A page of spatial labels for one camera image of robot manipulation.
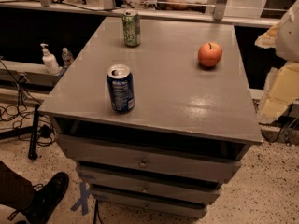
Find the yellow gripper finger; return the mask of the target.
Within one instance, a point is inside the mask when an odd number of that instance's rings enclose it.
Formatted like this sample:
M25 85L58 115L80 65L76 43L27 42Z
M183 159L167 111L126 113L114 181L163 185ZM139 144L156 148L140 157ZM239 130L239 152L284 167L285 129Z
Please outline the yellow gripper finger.
M298 97L299 63L287 61L279 69L272 67L258 105L258 122L270 124L276 121Z
M274 48L276 46L277 30L278 24L274 24L256 39L255 45L263 49Z

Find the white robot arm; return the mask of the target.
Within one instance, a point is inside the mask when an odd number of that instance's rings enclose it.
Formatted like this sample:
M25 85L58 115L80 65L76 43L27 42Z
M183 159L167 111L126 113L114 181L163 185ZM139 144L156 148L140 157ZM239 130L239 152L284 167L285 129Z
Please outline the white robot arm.
M270 124L299 98L299 0L279 23L256 39L255 45L263 49L274 48L276 55L286 61L281 68L270 69L258 105L258 122Z

